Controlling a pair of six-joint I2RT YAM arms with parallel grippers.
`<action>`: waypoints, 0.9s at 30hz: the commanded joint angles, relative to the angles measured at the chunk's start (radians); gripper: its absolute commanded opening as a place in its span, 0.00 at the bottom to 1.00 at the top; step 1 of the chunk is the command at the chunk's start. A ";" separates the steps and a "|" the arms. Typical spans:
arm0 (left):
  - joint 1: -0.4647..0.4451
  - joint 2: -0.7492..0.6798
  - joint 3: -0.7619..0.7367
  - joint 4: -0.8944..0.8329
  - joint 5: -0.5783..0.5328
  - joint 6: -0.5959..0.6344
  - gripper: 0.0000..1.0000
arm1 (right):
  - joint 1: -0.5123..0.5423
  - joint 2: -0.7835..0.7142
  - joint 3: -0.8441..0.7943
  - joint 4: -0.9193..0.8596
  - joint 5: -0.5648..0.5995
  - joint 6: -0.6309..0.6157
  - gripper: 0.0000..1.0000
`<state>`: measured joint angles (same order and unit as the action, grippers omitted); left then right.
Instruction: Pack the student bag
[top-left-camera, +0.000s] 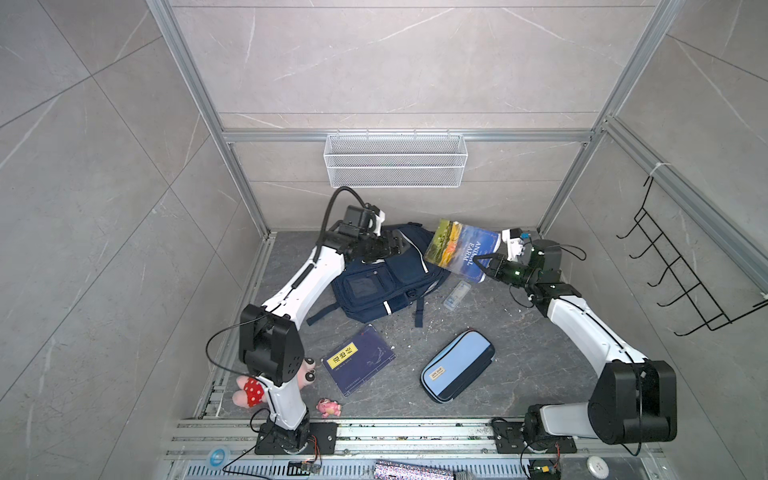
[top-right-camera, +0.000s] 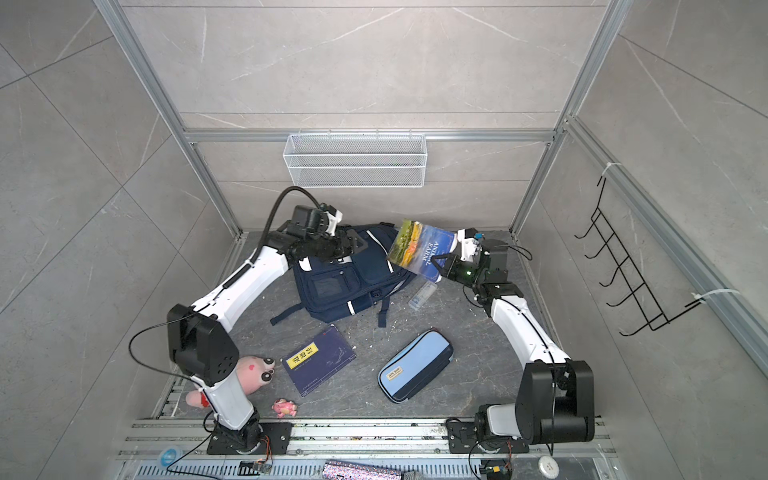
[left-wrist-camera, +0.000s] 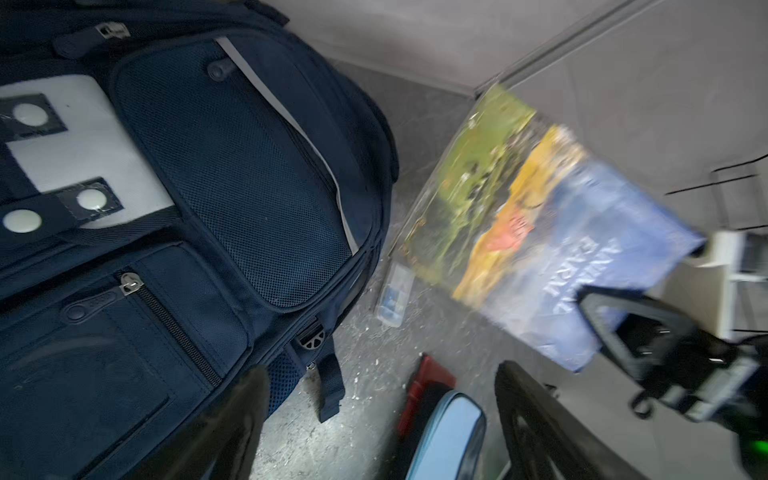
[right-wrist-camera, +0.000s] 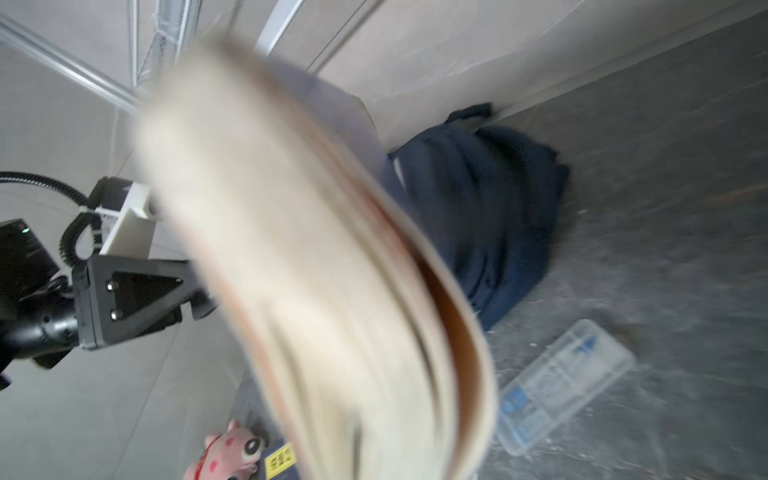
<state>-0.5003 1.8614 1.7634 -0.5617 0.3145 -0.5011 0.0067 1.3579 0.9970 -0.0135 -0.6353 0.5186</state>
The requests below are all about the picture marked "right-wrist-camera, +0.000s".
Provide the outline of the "Animal Farm paperback book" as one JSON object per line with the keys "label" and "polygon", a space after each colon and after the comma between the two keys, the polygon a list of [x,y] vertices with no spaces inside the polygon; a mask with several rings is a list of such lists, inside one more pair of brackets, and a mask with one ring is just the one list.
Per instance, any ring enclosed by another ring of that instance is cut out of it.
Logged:
{"label": "Animal Farm paperback book", "polygon": [[304,479],[470,479],[488,343],[355,97],[233,39],[149,88],[144,174]]}

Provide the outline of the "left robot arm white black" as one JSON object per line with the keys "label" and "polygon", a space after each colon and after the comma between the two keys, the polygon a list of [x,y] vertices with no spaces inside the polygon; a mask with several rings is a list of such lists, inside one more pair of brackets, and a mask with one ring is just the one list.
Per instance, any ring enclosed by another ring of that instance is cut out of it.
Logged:
{"label": "left robot arm white black", "polygon": [[90,194],[50,177],[6,171],[4,184],[57,192],[78,213],[55,262],[23,219],[1,225],[1,366],[31,359],[50,370],[75,348],[93,351],[194,319],[216,304],[187,260],[149,256],[160,218],[148,186],[119,177]]}

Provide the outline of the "navy blue student backpack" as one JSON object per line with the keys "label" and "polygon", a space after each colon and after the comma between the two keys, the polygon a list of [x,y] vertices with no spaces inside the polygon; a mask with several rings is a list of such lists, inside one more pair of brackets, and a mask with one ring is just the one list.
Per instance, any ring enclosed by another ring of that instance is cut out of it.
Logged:
{"label": "navy blue student backpack", "polygon": [[452,112],[389,158],[425,234],[491,330],[544,278],[570,168],[498,125],[490,103]]}

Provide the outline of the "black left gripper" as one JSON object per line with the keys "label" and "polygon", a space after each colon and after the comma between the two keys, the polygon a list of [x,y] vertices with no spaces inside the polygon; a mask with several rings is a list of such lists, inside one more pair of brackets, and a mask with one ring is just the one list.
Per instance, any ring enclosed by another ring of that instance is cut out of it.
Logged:
{"label": "black left gripper", "polygon": [[216,308],[194,265],[182,260],[92,256],[72,270],[80,346],[98,350],[156,333]]}

